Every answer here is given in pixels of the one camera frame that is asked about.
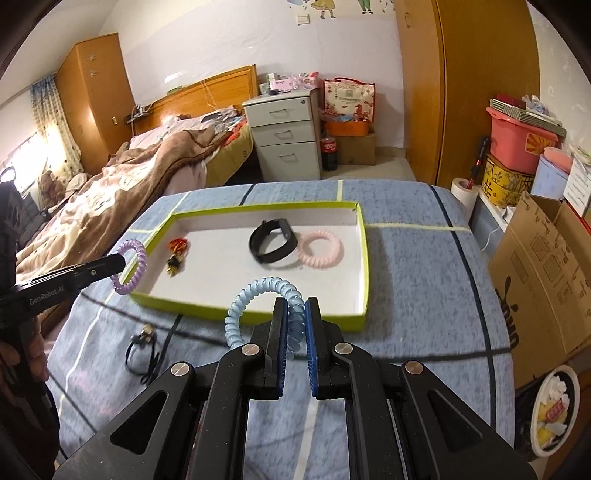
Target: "blue gripper pad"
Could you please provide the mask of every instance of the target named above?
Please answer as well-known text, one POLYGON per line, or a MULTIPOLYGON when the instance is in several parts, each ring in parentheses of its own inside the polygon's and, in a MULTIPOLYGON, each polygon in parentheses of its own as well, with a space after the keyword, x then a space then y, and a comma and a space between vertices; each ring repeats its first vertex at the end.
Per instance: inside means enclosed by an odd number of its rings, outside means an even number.
POLYGON ((287 301, 283 301, 283 316, 281 318, 281 335, 279 337, 279 351, 277 352, 277 364, 279 371, 279 396, 283 396, 283 387, 285 386, 285 364, 287 362, 287 301))
POLYGON ((312 315, 310 302, 306 300, 306 312, 304 315, 304 327, 306 331, 306 349, 308 350, 308 375, 310 377, 310 389, 312 396, 318 395, 318 355, 314 342, 314 329, 312 328, 312 315))

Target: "paper towel roll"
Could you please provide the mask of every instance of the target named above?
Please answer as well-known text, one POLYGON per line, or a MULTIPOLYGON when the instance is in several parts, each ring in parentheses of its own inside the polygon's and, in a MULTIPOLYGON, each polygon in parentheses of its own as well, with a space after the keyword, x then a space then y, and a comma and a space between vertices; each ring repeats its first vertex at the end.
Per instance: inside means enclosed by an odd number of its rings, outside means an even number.
POLYGON ((466 222, 469 222, 480 187, 474 185, 472 190, 467 190, 466 185, 468 185, 466 179, 453 179, 452 195, 464 206, 466 222))

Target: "cardboard box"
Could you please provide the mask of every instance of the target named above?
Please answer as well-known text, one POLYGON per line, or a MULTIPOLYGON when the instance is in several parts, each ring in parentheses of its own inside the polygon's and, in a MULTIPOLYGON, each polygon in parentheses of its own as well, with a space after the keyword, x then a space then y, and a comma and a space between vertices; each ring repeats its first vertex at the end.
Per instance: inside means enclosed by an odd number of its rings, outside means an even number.
POLYGON ((516 388, 591 345, 591 236, 566 202, 524 192, 488 270, 516 388))
POLYGON ((375 134, 365 137, 335 137, 341 165, 375 165, 375 134))
POLYGON ((591 167, 582 163, 577 157, 573 159, 573 168, 566 182, 564 198, 581 218, 591 219, 591 167))

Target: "curtain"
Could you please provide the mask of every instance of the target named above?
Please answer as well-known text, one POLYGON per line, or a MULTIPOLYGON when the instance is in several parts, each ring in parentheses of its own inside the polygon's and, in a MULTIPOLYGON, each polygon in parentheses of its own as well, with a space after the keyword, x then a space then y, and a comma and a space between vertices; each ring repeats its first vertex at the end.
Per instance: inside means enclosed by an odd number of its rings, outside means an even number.
POLYGON ((51 170, 60 182, 67 185, 72 177, 84 169, 80 163, 80 149, 70 132, 61 106, 54 75, 31 85, 31 103, 37 134, 47 145, 47 165, 44 172, 51 170))

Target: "hair clip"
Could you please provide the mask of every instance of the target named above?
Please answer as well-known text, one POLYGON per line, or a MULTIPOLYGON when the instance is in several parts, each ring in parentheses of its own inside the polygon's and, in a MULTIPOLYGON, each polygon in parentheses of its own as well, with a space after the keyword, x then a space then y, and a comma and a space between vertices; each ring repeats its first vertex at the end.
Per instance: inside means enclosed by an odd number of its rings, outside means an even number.
POLYGON ((171 277, 174 277, 183 264, 189 249, 189 241, 186 238, 175 238, 168 243, 168 248, 173 254, 166 262, 166 270, 171 277))

